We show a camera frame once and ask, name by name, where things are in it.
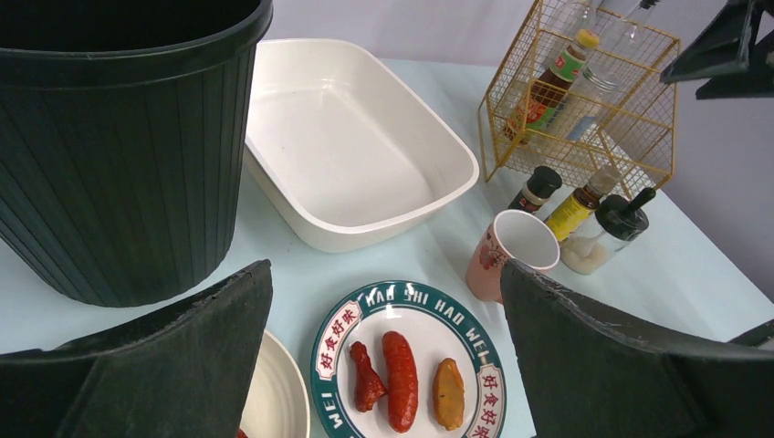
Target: ribbed black bin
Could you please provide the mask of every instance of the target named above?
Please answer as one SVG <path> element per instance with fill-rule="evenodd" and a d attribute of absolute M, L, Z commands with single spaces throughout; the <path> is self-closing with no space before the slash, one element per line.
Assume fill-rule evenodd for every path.
<path fill-rule="evenodd" d="M 161 301 L 234 235 L 271 0 L 0 4 L 0 235 L 58 292 Z"/>

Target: red sausage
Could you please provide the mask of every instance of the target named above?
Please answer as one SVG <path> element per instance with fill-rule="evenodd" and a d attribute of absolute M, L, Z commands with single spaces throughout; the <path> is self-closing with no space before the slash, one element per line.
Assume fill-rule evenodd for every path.
<path fill-rule="evenodd" d="M 396 331 L 382 336 L 384 361 L 387 363 L 387 411 L 390 425 L 397 433 L 411 429 L 419 407 L 419 381 L 416 363 L 406 338 Z"/>
<path fill-rule="evenodd" d="M 350 347 L 350 357 L 355 362 L 357 379 L 355 381 L 355 407 L 360 412 L 368 412 L 373 405 L 387 393 L 379 374 L 371 367 L 368 351 L 360 342 Z"/>

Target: white plastic basin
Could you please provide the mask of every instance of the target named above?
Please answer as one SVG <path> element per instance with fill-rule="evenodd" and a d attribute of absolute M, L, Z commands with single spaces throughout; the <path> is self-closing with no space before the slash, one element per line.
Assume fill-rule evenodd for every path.
<path fill-rule="evenodd" d="M 381 61 L 344 41 L 259 43 L 246 138 L 249 171 L 322 251 L 402 233 L 478 178 L 459 137 Z"/>

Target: cup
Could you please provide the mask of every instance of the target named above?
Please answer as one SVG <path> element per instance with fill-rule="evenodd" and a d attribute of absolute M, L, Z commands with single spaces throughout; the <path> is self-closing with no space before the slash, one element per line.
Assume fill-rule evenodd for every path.
<path fill-rule="evenodd" d="M 532 214 L 519 210 L 501 212 L 486 229 L 467 265 L 465 282 L 474 297 L 503 303 L 500 274 L 511 258 L 545 274 L 559 262 L 559 242 Z"/>

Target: wire rack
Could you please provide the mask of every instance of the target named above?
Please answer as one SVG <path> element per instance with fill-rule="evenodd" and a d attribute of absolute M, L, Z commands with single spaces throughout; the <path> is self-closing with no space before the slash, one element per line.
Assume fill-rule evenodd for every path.
<path fill-rule="evenodd" d="M 570 3 L 535 1 L 486 91 L 479 107 L 481 112 L 486 106 L 486 117 L 478 120 L 485 178 L 489 181 L 501 167 L 532 173 L 547 165 L 565 184 L 581 187 L 596 170 L 611 164 L 622 175 L 616 193 L 631 199 L 644 187 L 659 188 L 674 175 L 677 99 L 676 85 L 660 83 L 659 74 L 680 53 L 679 39 L 647 27 L 632 59 L 605 51 L 602 41 L 588 64 L 603 65 L 614 73 L 620 83 L 614 92 L 597 100 L 570 88 L 557 98 L 561 102 L 554 102 L 561 105 L 560 110 L 542 130 L 527 128 L 528 116 L 521 116 L 534 104 L 535 87 L 560 90 L 539 77 L 573 39 L 556 30 L 570 26 Z M 616 18 L 599 9 L 592 30 L 599 34 Z M 564 92 L 543 93 L 543 99 L 551 94 Z M 587 128 L 580 135 L 577 130 L 576 135 L 567 135 L 582 118 L 589 118 L 589 108 L 596 112 L 584 125 Z M 484 129 L 482 123 L 487 121 Z M 494 158 L 494 166 L 487 168 L 489 157 Z"/>

